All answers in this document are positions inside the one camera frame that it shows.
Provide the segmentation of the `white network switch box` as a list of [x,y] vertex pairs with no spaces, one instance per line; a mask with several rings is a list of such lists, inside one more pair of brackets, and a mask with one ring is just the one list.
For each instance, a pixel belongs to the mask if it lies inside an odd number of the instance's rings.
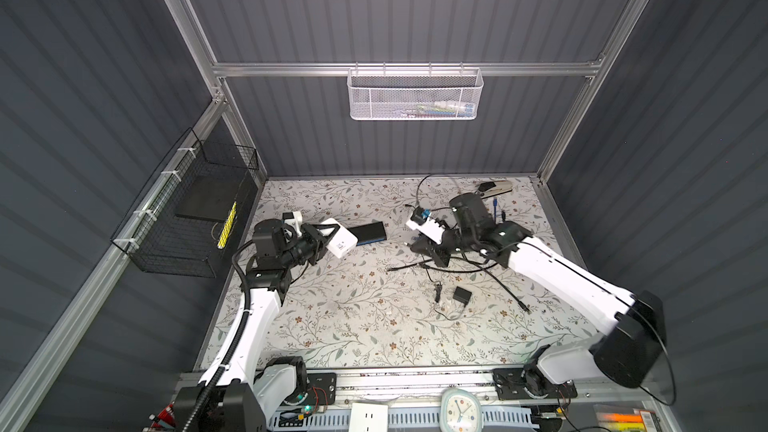
[[358,238],[333,218],[323,221],[318,229],[328,238],[326,248],[336,258],[342,259],[358,244]]

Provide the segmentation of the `black power adapter with cable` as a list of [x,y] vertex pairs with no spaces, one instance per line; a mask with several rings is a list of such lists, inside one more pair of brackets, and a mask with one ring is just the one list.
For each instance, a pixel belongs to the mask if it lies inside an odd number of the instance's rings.
[[441,300],[443,297],[443,284],[437,280],[434,279],[431,275],[431,272],[433,271],[433,268],[427,265],[422,265],[423,270],[426,272],[428,280],[433,284],[434,286],[434,303],[433,303],[433,312],[440,318],[449,320],[449,321],[457,321],[460,319],[463,315],[465,310],[468,308],[468,305],[472,298],[472,293],[462,287],[456,287],[454,289],[453,295],[452,295],[452,301],[457,305],[455,310],[451,313],[444,312],[441,309]]

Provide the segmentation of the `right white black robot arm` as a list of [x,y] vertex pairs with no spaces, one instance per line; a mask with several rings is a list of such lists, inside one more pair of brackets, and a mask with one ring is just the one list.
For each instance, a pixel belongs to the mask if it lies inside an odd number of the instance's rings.
[[529,396],[547,398],[566,383],[599,377],[640,389],[657,360],[669,356],[659,297],[613,285],[556,253],[522,225],[496,221],[478,194],[456,196],[449,208],[453,226],[428,209],[412,209],[406,225],[419,235],[413,252],[440,268],[455,252],[475,252],[544,287],[596,329],[579,342],[539,347],[514,381]]

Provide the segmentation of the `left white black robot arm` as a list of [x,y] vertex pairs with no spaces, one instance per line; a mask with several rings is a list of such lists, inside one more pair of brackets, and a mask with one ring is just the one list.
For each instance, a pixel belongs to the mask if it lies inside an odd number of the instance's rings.
[[279,358],[257,370],[267,332],[292,284],[292,269],[315,265],[347,230],[338,222],[257,223],[232,256],[242,297],[235,320],[211,366],[174,402],[177,431],[265,431],[288,400],[301,401],[309,385],[299,357]]

